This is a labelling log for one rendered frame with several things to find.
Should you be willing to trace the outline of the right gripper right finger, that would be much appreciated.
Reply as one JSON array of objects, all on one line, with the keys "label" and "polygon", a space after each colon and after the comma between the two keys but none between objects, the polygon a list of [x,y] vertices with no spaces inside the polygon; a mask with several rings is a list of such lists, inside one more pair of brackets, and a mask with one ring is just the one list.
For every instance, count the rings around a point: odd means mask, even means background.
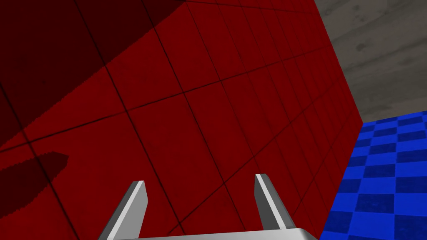
[{"label": "right gripper right finger", "polygon": [[254,197],[264,230],[296,228],[268,175],[255,175]]}]

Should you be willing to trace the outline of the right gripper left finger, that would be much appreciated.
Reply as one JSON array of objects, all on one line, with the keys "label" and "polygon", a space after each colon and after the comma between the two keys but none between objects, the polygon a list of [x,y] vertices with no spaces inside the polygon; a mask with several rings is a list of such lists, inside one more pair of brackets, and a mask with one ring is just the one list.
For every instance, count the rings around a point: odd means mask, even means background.
[{"label": "right gripper left finger", "polygon": [[147,205],[145,182],[143,180],[132,182],[98,240],[139,238]]}]

